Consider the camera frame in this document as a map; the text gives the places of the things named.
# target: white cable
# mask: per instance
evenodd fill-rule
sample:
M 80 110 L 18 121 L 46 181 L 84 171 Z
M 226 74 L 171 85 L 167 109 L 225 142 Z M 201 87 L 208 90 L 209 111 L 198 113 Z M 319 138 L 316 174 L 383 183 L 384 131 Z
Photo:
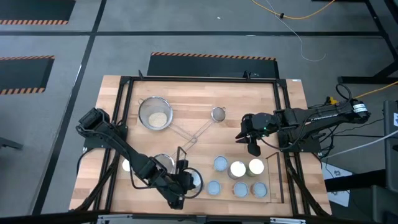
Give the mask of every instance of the white cable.
M 384 136 L 383 138 L 380 138 L 380 139 L 378 139 L 378 140 L 375 140 L 375 141 L 373 141 L 373 142 L 369 142 L 369 143 L 364 144 L 364 145 L 362 145 L 362 146 L 356 146 L 356 147 L 354 147 L 354 148 L 352 148 L 352 149 L 344 150 L 343 152 L 338 152 L 338 153 L 333 154 L 333 155 L 331 155 L 331 156 L 326 156 L 326 157 L 324 157 L 324 158 L 322 158 L 322 159 L 328 159 L 328 158 L 331 158 L 331 157 L 333 157 L 333 156 L 337 156 L 337 155 L 340 155 L 340 154 L 343 154 L 343 153 L 346 153 L 346 152 L 350 152 L 350 151 L 355 150 L 355 149 L 359 149 L 359 148 L 362 148 L 362 147 L 370 146 L 370 145 L 372 145 L 372 144 L 374 144 L 374 143 L 376 143 L 376 142 L 383 141 L 383 140 L 385 140 L 386 138 L 389 138 L 389 137 L 391 137 L 391 136 L 393 136 L 393 135 L 395 135 L 395 134 L 397 134 L 397 133 L 398 133 L 398 130 L 397 130 L 397 131 L 394 131 L 393 133 L 391 133 L 391 134 L 389 134 L 389 135 L 387 135 L 387 136 Z
M 268 0 L 266 0 L 266 1 L 268 2 L 268 4 L 269 4 L 269 6 L 271 7 L 271 9 L 272 9 L 274 12 L 276 12 L 275 9 L 274 9 L 274 7 L 272 7 L 271 3 L 270 3 Z M 299 35 L 297 35 L 296 32 L 294 32 L 294 30 L 292 30 L 292 28 L 290 28 L 284 21 L 282 21 L 281 19 L 279 19 L 279 17 L 277 17 L 276 14 L 274 14 L 274 16 L 275 16 L 275 18 L 277 18 L 281 23 L 283 23 L 287 28 L 289 28 L 290 31 L 292 31 L 292 32 L 298 37 L 298 39 L 299 39 L 300 42 L 301 42 L 300 53 L 301 53 L 301 57 L 302 57 L 302 58 L 304 58 L 305 60 L 308 60 L 308 61 L 310 61 L 310 62 L 320 62 L 320 61 L 322 61 L 323 59 L 325 59 L 326 53 L 323 55 L 323 58 L 318 59 L 318 60 L 311 60 L 311 59 L 308 59 L 308 58 L 304 57 L 304 55 L 303 55 L 303 40 L 301 39 L 301 37 L 300 37 Z

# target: orange striped tape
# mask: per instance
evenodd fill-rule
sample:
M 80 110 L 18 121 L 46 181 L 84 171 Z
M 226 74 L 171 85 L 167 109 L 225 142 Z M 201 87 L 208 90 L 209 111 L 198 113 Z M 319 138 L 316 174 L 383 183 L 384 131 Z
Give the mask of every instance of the orange striped tape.
M 25 57 L 0 57 L 0 60 L 43 59 L 43 58 L 55 59 L 55 56 L 44 55 L 44 56 L 25 56 Z
M 273 57 L 236 56 L 236 55 L 188 54 L 188 53 L 166 53 L 166 52 L 152 52 L 151 55 L 183 56 L 183 57 L 236 58 L 236 59 L 254 59 L 254 60 L 274 60 L 274 61 L 276 61 L 276 58 L 273 58 Z
M 44 92 L 44 90 L 45 90 L 45 88 L 4 89 L 4 90 L 0 90 L 0 95 L 42 93 L 42 92 Z
M 69 21 L 63 20 L 13 20 L 0 19 L 0 25 L 66 25 Z

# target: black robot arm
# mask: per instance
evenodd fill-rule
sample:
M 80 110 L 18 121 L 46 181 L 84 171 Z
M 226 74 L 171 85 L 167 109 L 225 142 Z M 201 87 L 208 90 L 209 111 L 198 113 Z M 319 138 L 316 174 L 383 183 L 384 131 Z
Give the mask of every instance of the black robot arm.
M 176 174 L 167 173 L 158 160 L 138 153 L 124 141 L 118 129 L 109 123 L 109 115 L 101 109 L 91 109 L 79 123 L 76 130 L 80 135 L 87 139 L 96 138 L 114 148 L 130 162 L 135 175 L 146 184 L 146 188 L 156 188 L 170 208 L 183 208 L 184 195 L 195 188 L 191 173 L 184 171 L 188 167 L 187 160 L 177 161 Z
M 278 132 L 281 144 L 272 147 L 282 152 L 320 152 L 319 138 L 324 134 L 319 131 L 341 123 L 363 124 L 370 115 L 365 104 L 355 99 L 308 110 L 287 108 L 274 114 L 245 114 L 236 142 L 248 144 L 249 153 L 260 156 L 257 140 Z

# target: white powder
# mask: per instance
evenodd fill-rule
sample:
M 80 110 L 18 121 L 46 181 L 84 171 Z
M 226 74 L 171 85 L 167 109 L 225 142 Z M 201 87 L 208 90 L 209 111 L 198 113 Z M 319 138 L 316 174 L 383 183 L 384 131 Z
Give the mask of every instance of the white powder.
M 167 122 L 167 116 L 165 113 L 158 112 L 153 113 L 148 118 L 148 123 L 154 128 L 163 127 Z

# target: wooden tabletop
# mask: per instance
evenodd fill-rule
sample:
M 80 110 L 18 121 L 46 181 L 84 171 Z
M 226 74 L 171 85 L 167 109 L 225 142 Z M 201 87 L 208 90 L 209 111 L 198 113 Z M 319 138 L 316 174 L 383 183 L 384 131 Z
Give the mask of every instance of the wooden tabletop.
M 119 80 L 120 76 L 114 75 L 104 76 L 103 78 L 96 107 L 104 109 L 108 114 L 113 112 Z M 307 103 L 301 81 L 287 80 L 287 85 L 291 107 L 306 108 Z M 124 106 L 126 92 L 124 91 L 121 108 Z M 148 156 L 154 156 L 159 153 L 172 155 L 177 150 L 177 146 L 184 145 L 187 140 L 170 128 L 163 131 L 148 130 L 137 118 L 138 100 L 154 95 L 162 96 L 169 101 L 174 111 L 173 122 L 191 134 L 195 133 L 211 118 L 212 108 L 216 106 L 226 108 L 226 119 L 221 123 L 212 124 L 198 138 L 198 142 L 189 150 L 187 156 L 190 163 L 189 166 L 201 172 L 205 184 L 213 179 L 218 180 L 223 191 L 220 196 L 210 196 L 204 190 L 198 198 L 185 200 L 183 210 L 172 210 L 156 189 L 136 190 L 132 187 L 129 173 L 121 167 L 121 163 L 124 160 L 121 158 L 114 188 L 112 212 L 245 216 L 292 215 L 283 155 L 275 149 L 265 146 L 262 142 L 259 143 L 262 153 L 261 158 L 266 163 L 267 172 L 264 171 L 264 176 L 262 177 L 244 177 L 241 179 L 248 185 L 257 180 L 265 182 L 269 189 L 269 194 L 266 198 L 236 198 L 231 191 L 236 181 L 227 178 L 226 172 L 216 173 L 212 169 L 213 160 L 219 155 L 225 156 L 229 164 L 233 161 L 247 163 L 254 158 L 247 152 L 244 144 L 236 144 L 234 142 L 234 137 L 240 132 L 240 122 L 244 114 L 259 112 L 272 114 L 276 109 L 271 84 L 134 82 L 127 119 L 127 125 L 129 126 L 127 142 L 135 150 Z M 280 97 L 281 102 L 284 102 L 281 89 Z M 266 138 L 266 140 L 277 146 L 277 136 L 275 134 Z M 281 181 L 275 153 L 280 156 Z M 70 209 L 79 206 L 98 182 L 103 155 L 103 149 L 95 149 L 82 159 L 70 202 Z M 331 213 L 318 159 L 309 153 L 301 153 L 300 155 L 307 188 L 322 208 Z M 134 180 L 139 183 L 138 185 L 143 185 L 137 178 L 134 177 Z M 281 199 L 280 182 L 283 186 L 284 203 L 282 203 Z M 303 213 L 302 200 L 297 186 L 296 197 L 299 212 Z M 106 190 L 103 192 L 100 208 L 104 208 L 105 200 Z

